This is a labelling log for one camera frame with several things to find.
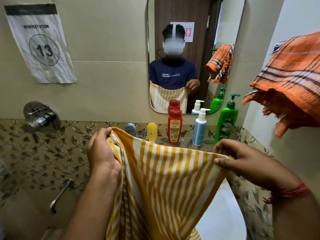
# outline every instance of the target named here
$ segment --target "door hinge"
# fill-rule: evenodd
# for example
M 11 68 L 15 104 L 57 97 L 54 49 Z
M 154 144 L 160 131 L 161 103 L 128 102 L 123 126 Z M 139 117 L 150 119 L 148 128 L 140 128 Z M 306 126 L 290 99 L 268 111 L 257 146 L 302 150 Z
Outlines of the door hinge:
M 210 21 L 210 16 L 208 16 L 207 28 L 209 28 L 209 21 Z

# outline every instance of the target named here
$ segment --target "red thread bracelet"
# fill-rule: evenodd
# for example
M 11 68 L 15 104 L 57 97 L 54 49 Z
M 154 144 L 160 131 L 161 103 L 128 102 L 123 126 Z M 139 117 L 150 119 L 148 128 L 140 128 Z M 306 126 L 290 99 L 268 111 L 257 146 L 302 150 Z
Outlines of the red thread bracelet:
M 301 183 L 298 187 L 294 189 L 282 190 L 280 192 L 271 192 L 271 197 L 268 199 L 263 198 L 263 201 L 266 204 L 272 204 L 281 198 L 303 197 L 310 193 L 310 188 L 305 183 Z

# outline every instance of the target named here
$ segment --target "green pump bottle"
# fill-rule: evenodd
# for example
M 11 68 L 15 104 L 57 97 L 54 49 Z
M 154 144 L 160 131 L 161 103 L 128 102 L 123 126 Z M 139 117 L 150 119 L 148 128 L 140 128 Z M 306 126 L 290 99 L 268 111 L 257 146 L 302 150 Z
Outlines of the green pump bottle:
M 231 94 L 231 101 L 221 110 L 217 124 L 216 134 L 214 136 L 214 144 L 223 138 L 229 138 L 232 128 L 237 121 L 239 110 L 235 108 L 234 99 L 239 94 Z
M 226 88 L 220 88 L 220 90 L 221 90 L 221 92 L 211 102 L 210 112 L 209 112 L 210 114 L 213 114 L 213 113 L 217 112 L 220 109 L 221 105 L 222 105 L 222 101 L 223 101 L 223 97 L 224 97 L 224 91 L 226 90 Z

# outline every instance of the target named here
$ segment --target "bottle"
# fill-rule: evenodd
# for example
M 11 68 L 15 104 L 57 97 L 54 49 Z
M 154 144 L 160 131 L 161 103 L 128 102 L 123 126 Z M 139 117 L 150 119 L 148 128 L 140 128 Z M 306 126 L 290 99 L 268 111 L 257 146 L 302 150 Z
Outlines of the bottle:
M 239 110 L 235 108 L 236 103 L 234 102 L 235 96 L 240 96 L 239 94 L 231 94 L 231 101 L 226 104 L 226 107 L 224 107 L 221 110 L 216 134 L 214 136 L 214 144 L 216 144 L 218 141 L 220 141 L 223 138 L 229 138 L 232 127 L 235 125 Z
M 221 90 L 221 92 L 211 102 L 210 114 L 213 114 L 213 113 L 217 112 L 220 109 L 221 105 L 222 105 L 222 101 L 223 101 L 223 97 L 224 97 L 224 91 L 226 90 L 226 88 L 220 88 L 220 90 Z
M 170 100 L 169 101 L 168 113 L 172 109 L 180 110 L 180 100 Z
M 155 123 L 149 123 L 146 126 L 146 136 L 149 138 L 149 141 L 152 143 L 156 142 L 158 136 L 158 127 Z
M 204 101 L 202 100 L 196 100 L 195 103 L 194 103 L 194 109 L 191 111 L 191 114 L 192 115 L 198 115 L 199 112 L 200 112 L 200 103 Z
M 209 111 L 208 108 L 200 109 L 200 113 L 198 118 L 195 119 L 194 125 L 194 133 L 192 137 L 192 143 L 196 146 L 200 146 L 203 141 L 203 137 L 205 136 L 205 129 L 206 129 L 206 111 Z
M 134 136 L 134 137 L 137 136 L 137 129 L 135 125 L 132 123 L 127 124 L 127 126 L 125 127 L 125 131 L 131 136 Z
M 168 117 L 168 140 L 169 144 L 177 145 L 179 143 L 182 127 L 182 111 L 172 109 Z

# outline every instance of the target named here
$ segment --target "towel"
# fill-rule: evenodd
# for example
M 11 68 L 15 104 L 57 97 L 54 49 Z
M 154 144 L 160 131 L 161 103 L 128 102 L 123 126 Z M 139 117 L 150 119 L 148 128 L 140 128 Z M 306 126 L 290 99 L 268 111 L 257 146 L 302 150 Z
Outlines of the towel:
M 122 165 L 106 239 L 201 239 L 195 226 L 227 171 L 217 154 L 150 143 L 112 128 Z
M 264 105 L 264 115 L 274 113 L 278 138 L 288 129 L 319 127 L 320 32 L 276 44 L 271 55 L 242 104 L 256 101 Z
M 207 80 L 208 83 L 213 79 L 213 83 L 221 82 L 222 84 L 226 84 L 231 67 L 234 46 L 234 44 L 224 44 L 213 54 L 205 66 L 210 72 L 210 77 Z
M 187 112 L 188 94 L 185 88 L 167 90 L 150 81 L 150 104 L 156 112 L 167 114 L 170 100 L 179 100 L 182 113 Z

